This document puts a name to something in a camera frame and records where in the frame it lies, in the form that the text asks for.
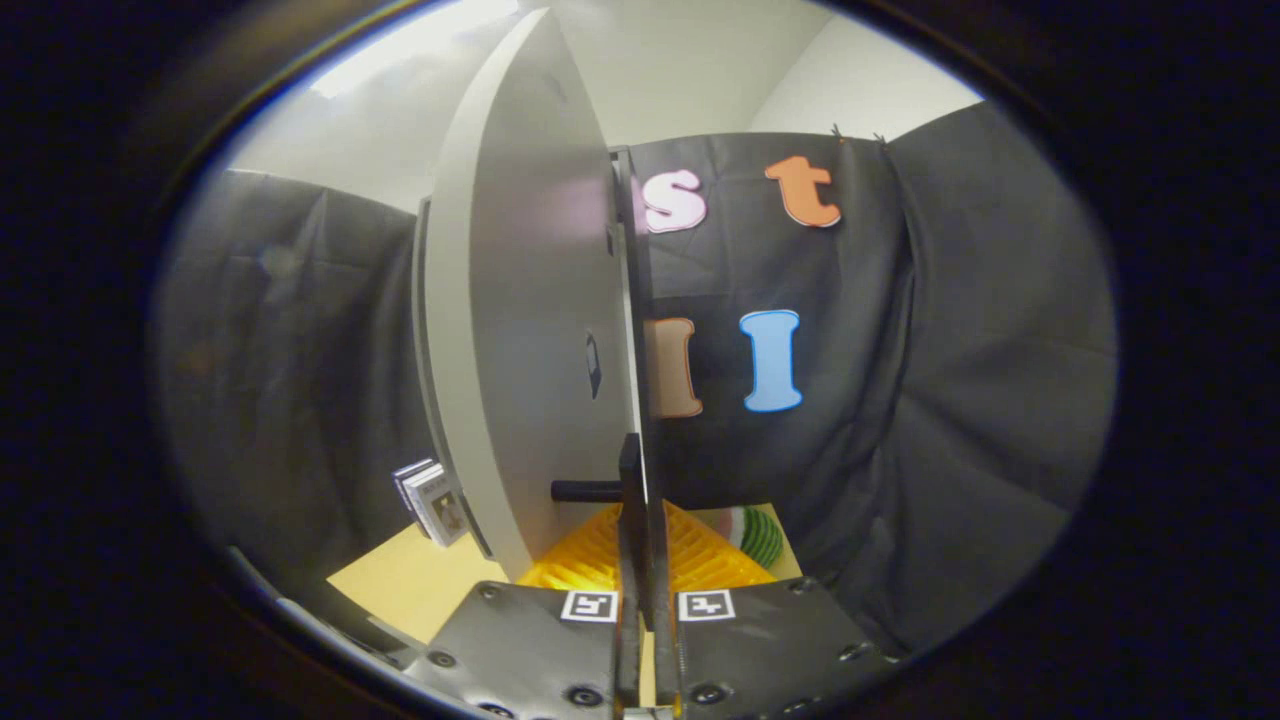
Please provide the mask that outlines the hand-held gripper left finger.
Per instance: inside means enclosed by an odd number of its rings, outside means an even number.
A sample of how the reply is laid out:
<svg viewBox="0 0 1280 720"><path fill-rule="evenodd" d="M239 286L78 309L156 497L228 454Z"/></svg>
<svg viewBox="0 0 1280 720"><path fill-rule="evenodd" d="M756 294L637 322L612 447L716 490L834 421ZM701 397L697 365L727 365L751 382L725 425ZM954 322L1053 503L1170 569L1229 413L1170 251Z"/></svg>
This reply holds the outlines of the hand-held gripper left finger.
<svg viewBox="0 0 1280 720"><path fill-rule="evenodd" d="M462 717L622 719L639 697L646 611L646 503L637 434L618 479L552 487L556 500L616 500L608 591L479 582L428 642L410 675Z"/></svg>

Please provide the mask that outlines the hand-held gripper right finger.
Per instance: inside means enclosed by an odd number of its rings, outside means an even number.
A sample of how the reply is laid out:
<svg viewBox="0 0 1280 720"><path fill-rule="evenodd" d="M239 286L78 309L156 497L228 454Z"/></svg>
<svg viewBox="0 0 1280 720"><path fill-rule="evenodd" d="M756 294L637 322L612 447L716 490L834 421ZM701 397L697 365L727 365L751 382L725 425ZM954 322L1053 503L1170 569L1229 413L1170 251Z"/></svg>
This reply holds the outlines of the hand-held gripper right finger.
<svg viewBox="0 0 1280 720"><path fill-rule="evenodd" d="M817 719L884 682L899 659L814 578L755 578L717 533L680 536L646 497L646 625L655 701L672 719Z"/></svg>

